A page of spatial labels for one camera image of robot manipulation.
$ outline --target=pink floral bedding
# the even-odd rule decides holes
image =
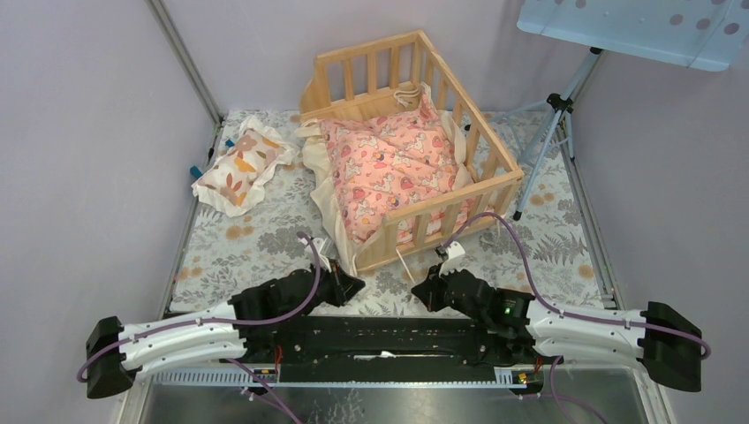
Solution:
[[[323,119],[319,125],[344,227],[357,244],[369,239],[388,211],[460,188],[455,146],[428,93],[416,110],[363,122]],[[469,206],[464,203],[458,223],[465,221]],[[432,214],[428,235],[440,230],[442,215]],[[409,241],[413,219],[398,228],[398,242]]]

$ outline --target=lavender wall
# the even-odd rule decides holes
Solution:
[[[679,424],[746,422],[749,49],[711,73],[611,54],[576,108],[577,158],[628,307],[672,305],[713,346]]]
[[[510,110],[564,85],[586,49],[518,30],[519,0],[168,0],[219,106],[287,110],[314,55],[425,28],[485,110]]]
[[[152,320],[212,125],[143,1],[0,4],[0,422],[109,422],[102,317]]]

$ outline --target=blue connector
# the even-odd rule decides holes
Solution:
[[[192,168],[190,168],[190,173],[193,174],[193,177],[195,177],[195,179],[203,176],[203,173],[200,171],[200,169],[198,169],[197,166],[193,166]]]

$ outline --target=small pillow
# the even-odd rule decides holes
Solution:
[[[265,198],[262,186],[273,178],[276,166],[288,165],[297,152],[274,128],[248,117],[234,147],[193,183],[193,195],[227,216],[243,215]]]

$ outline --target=light blue panel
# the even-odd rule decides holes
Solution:
[[[749,0],[526,0],[518,28],[627,55],[723,71],[749,34]]]

